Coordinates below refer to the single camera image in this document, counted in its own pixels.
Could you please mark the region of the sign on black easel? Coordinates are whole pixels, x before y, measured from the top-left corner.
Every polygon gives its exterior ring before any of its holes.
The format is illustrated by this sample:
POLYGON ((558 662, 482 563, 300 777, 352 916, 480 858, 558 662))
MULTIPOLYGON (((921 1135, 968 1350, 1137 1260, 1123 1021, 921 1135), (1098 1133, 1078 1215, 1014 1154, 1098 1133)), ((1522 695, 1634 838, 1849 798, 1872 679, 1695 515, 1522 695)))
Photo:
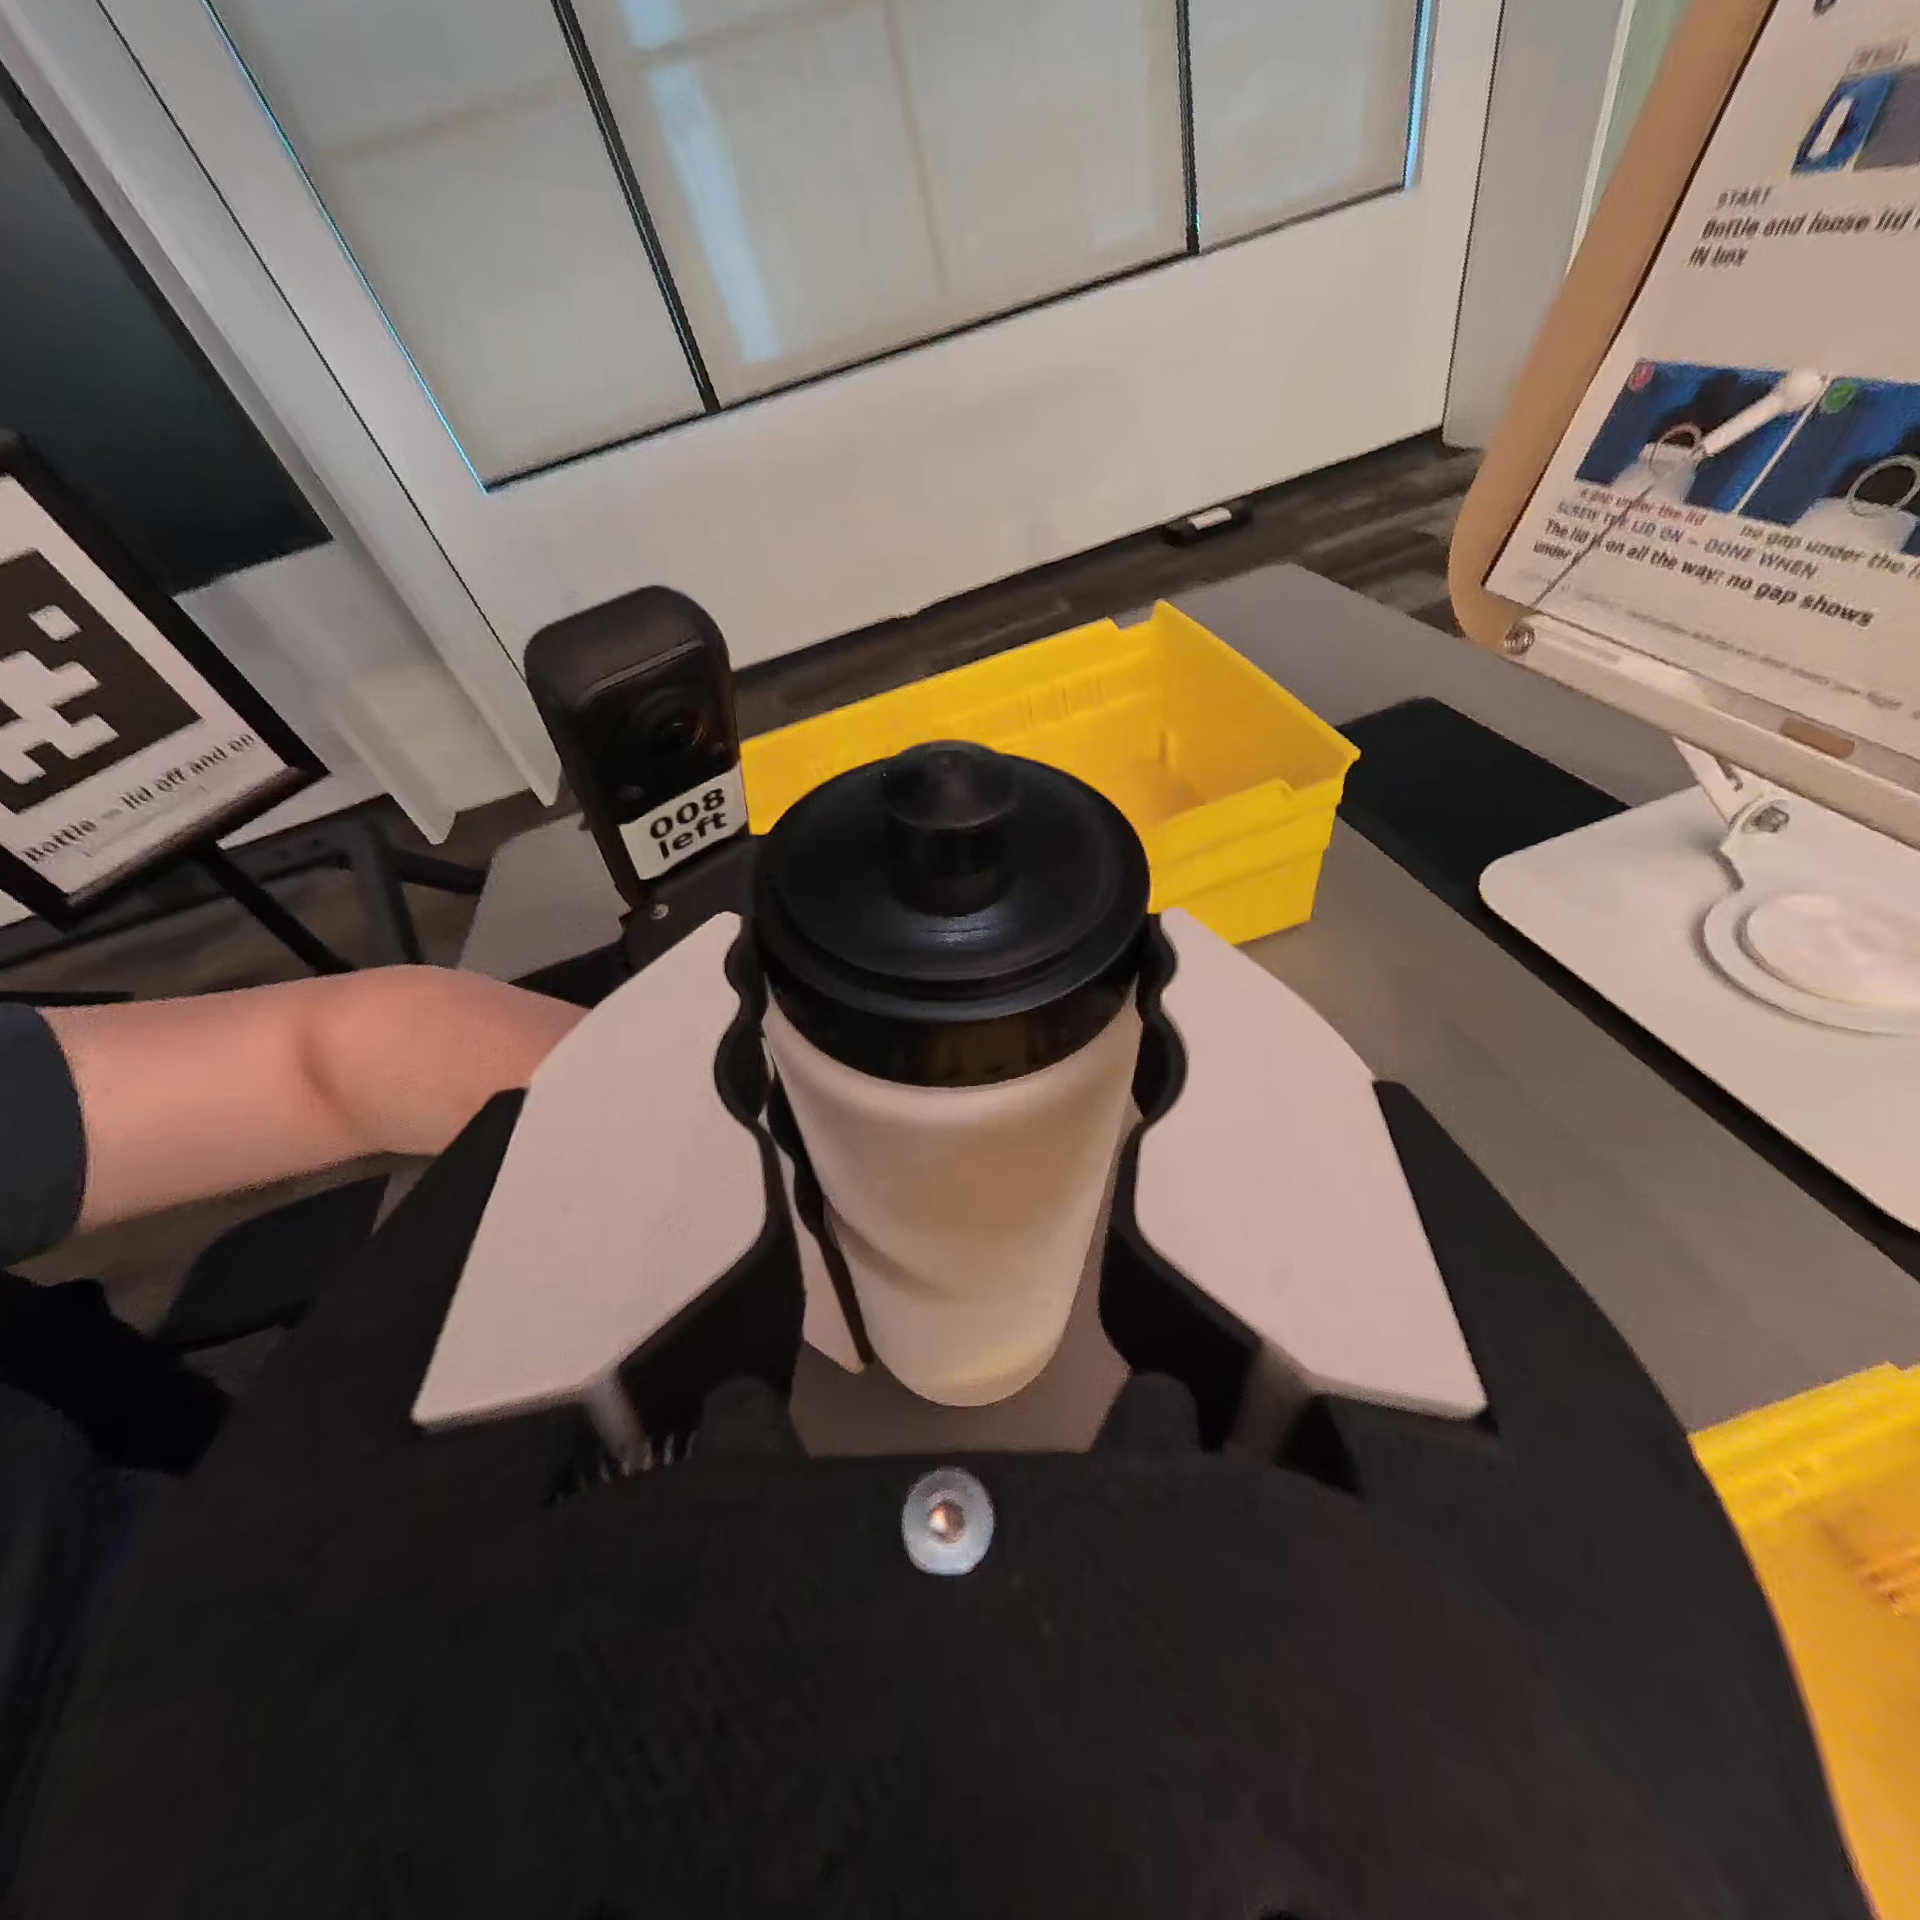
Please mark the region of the sign on black easel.
POLYGON ((352 970, 227 853, 323 757, 17 433, 3 437, 3 887, 63 932, 180 868, 352 970))

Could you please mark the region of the yellow plastic bin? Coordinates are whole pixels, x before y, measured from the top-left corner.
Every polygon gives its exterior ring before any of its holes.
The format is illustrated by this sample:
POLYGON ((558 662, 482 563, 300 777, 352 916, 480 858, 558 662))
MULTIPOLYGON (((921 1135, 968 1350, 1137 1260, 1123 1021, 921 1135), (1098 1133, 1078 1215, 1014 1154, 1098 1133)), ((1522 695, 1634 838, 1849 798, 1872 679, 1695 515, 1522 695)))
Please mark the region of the yellow plastic bin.
POLYGON ((1692 1438, 1784 1631, 1875 1916, 1919 1916, 1919 1369, 1692 1438))
POLYGON ((1313 919, 1361 749, 1170 604, 1091 622, 743 743, 752 827, 810 791, 937 738, 1057 765, 1137 827, 1152 908, 1230 945, 1313 919))

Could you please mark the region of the wooden edged instruction board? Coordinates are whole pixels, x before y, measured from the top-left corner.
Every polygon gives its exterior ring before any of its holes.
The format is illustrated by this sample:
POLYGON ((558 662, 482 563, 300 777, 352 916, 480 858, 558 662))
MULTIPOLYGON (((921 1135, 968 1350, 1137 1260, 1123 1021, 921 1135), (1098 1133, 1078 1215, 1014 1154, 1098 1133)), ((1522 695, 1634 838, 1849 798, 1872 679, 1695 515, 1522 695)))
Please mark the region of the wooden edged instruction board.
POLYGON ((1692 5, 1482 457, 1464 635, 1915 849, 1915 5, 1692 5))

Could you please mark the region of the person's left forearm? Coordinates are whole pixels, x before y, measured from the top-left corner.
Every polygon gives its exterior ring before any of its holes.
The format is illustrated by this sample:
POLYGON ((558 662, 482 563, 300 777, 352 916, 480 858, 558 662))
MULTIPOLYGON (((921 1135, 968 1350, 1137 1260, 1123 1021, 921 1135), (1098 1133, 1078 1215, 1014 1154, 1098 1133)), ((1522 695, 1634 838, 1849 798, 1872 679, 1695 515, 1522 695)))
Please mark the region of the person's left forearm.
POLYGON ((54 1011, 84 1139, 79 1231, 358 1161, 435 1159, 584 1019, 436 966, 54 1011))

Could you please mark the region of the white plastic bottle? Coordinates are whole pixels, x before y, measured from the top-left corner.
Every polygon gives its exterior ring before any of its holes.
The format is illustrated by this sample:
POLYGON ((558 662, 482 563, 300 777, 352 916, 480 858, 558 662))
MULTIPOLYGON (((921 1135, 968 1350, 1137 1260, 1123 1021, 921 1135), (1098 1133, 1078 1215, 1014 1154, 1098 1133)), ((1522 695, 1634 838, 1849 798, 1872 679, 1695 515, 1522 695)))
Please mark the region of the white plastic bottle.
POLYGON ((1135 1114, 1127 998, 1059 1062, 979 1087, 884 1082, 761 1025, 879 1362, 920 1398, 984 1407, 1059 1350, 1135 1114))

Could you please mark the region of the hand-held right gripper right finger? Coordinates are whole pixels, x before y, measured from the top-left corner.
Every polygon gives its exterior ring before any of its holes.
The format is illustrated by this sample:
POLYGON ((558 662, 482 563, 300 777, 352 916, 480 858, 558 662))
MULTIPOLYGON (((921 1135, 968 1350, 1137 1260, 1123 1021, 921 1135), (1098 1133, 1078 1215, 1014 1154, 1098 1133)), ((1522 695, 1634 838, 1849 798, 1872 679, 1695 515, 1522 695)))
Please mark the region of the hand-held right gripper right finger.
POLYGON ((1201 1427, 1319 1398, 1478 1422, 1488 1394, 1359 1052, 1183 908, 1147 930, 1137 1004, 1098 1281, 1127 1369, 1177 1380, 1201 1427))

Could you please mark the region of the black bottle lid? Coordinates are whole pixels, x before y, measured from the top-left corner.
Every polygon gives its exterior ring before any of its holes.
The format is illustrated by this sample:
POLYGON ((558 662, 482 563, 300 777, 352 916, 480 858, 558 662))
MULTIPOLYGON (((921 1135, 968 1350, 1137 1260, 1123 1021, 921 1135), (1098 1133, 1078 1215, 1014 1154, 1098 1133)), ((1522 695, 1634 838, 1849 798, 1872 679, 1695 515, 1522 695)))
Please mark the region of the black bottle lid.
POLYGON ((1083 780, 968 740, 862 764, 756 843, 770 1004, 830 1061, 986 1087, 1068 1061, 1135 996, 1150 868, 1083 780))

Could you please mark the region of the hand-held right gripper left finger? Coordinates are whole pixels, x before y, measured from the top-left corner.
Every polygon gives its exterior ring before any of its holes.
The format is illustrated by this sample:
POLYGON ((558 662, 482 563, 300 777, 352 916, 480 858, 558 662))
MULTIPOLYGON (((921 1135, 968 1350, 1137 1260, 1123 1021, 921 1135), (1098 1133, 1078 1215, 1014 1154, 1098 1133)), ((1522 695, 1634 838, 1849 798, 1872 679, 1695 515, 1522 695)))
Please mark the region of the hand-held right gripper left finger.
POLYGON ((720 911, 593 1007, 513 1122, 415 1422, 578 1407, 601 1436, 687 1436, 710 1394, 793 1389, 795 1222, 761 1111, 763 989, 720 911))

